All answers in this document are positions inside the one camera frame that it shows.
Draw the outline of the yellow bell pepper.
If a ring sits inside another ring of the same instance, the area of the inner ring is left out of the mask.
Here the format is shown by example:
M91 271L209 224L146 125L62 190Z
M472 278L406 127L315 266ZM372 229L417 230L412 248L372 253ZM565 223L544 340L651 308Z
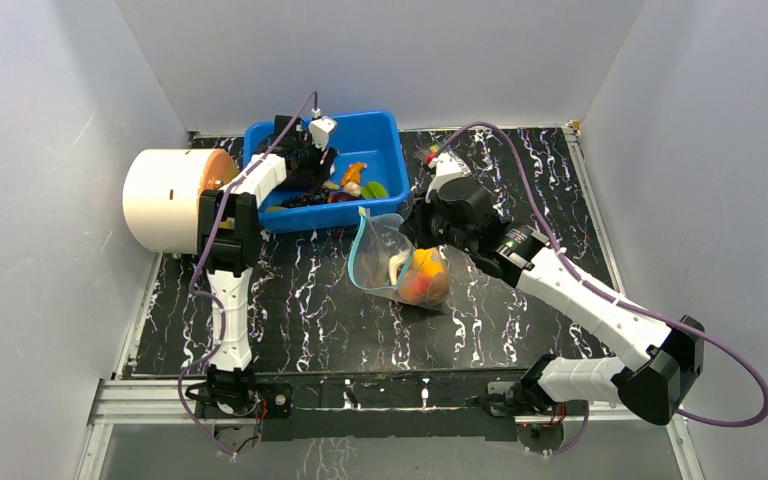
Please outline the yellow bell pepper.
M440 273L447 273L448 267L437 247L416 249L411 260L411 269L433 279Z

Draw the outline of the white garlic mushroom toy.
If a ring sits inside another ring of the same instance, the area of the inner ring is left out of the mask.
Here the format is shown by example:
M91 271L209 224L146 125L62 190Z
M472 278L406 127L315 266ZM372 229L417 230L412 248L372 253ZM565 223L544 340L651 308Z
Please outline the white garlic mushroom toy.
M399 285L401 279L411 271L413 263L413 253L403 251L393 255L388 261L388 276L390 284L394 287Z

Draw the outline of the clear zip top bag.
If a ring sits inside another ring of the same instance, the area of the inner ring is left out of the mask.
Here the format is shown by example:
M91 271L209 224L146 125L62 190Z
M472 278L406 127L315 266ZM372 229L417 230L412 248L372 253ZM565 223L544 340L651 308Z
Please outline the clear zip top bag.
M358 232L348 259L352 284L404 305L440 310L450 295L449 264L439 248L420 249L399 231L402 217L358 209Z

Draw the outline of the orange peach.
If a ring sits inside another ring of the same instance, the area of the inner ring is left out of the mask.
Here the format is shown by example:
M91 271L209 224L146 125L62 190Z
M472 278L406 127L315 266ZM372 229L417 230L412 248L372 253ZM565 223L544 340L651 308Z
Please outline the orange peach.
M426 300L431 279L421 272L408 272L400 281L397 293L409 304L419 304Z

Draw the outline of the round white brown slice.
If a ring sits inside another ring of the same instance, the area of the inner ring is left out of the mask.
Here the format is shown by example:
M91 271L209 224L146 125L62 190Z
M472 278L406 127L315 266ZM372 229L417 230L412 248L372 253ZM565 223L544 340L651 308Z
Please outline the round white brown slice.
M450 275L448 272L437 272L429 281L426 297L432 304L440 304L450 293Z

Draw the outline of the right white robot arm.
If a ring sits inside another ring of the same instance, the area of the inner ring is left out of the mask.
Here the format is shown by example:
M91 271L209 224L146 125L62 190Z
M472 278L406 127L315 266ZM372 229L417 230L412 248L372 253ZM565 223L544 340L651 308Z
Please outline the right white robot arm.
M462 251L483 273L541 300L611 350L611 356L596 359L542 356L518 387L537 414L562 402L599 401L666 425L701 374L699 322L685 317L670 325L643 314L567 263L539 230L500 216L489 191L472 178L420 192L410 200L400 231L419 248Z

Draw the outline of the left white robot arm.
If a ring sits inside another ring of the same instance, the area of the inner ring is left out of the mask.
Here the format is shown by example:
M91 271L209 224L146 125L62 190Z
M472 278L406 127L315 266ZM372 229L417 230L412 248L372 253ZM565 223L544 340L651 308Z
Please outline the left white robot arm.
M199 195L193 278L205 277L208 286L193 286L191 292L211 304L213 340L202 360L205 381L186 388L182 396L229 416L248 416L263 405L251 368L248 333L248 294L262 243L259 209L288 181L319 186L328 179L335 156L329 140L335 127L335 121L320 112L310 120L279 115L265 149L234 169L230 180Z

